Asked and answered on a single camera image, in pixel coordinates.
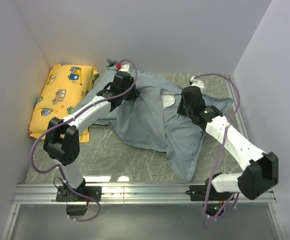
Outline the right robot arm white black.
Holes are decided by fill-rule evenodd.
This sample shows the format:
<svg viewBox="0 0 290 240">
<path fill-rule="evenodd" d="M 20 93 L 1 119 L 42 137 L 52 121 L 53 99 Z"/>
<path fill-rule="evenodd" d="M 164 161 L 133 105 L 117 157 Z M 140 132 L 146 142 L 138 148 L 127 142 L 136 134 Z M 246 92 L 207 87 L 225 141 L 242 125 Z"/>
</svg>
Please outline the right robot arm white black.
<svg viewBox="0 0 290 240">
<path fill-rule="evenodd" d="M 211 200 L 223 193 L 241 193 L 249 200 L 255 200 L 279 182 L 279 158 L 253 145 L 236 130 L 214 105 L 207 106 L 201 90 L 188 86 L 181 91 L 178 114 L 187 116 L 205 133 L 222 144 L 237 161 L 241 173 L 217 173 L 212 175 L 205 187 L 205 194 Z"/>
</svg>

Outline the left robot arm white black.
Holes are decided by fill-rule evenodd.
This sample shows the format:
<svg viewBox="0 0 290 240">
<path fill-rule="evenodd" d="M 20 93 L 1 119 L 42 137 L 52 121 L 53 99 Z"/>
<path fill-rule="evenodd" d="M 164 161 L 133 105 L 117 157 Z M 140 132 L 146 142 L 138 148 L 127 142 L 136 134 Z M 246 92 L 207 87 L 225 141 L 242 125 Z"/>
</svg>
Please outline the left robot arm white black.
<svg viewBox="0 0 290 240">
<path fill-rule="evenodd" d="M 43 149 L 60 167 L 63 185 L 74 201 L 88 195 L 86 181 L 76 159 L 80 153 L 80 135 L 91 124 L 118 108 L 123 101 L 138 97 L 136 79 L 129 70 L 118 70 L 113 80 L 107 83 L 87 104 L 71 115 L 49 121 Z"/>
</svg>

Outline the white pillow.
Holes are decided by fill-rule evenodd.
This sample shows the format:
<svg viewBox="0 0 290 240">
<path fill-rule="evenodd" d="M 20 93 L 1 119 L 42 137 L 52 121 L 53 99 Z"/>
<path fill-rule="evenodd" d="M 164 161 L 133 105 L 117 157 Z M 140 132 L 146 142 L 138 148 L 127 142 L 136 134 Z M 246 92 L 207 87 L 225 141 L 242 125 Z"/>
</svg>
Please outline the white pillow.
<svg viewBox="0 0 290 240">
<path fill-rule="evenodd" d="M 161 102 L 162 108 L 175 108 L 177 109 L 180 104 L 181 96 L 179 94 L 171 95 L 171 94 L 162 94 Z"/>
</svg>

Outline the blue-grey pillowcase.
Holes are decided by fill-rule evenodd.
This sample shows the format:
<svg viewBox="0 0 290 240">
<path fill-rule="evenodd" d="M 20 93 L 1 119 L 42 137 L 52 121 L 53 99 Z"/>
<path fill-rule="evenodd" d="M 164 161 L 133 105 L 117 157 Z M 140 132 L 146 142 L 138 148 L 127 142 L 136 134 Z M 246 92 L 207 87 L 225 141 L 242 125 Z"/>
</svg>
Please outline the blue-grey pillowcase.
<svg viewBox="0 0 290 240">
<path fill-rule="evenodd" d="M 136 100 L 124 101 L 94 124 L 109 125 L 125 144 L 166 153 L 175 175 L 189 183 L 194 176 L 204 132 L 177 109 L 163 109 L 161 95 L 180 95 L 182 88 L 143 69 L 137 70 Z"/>
</svg>

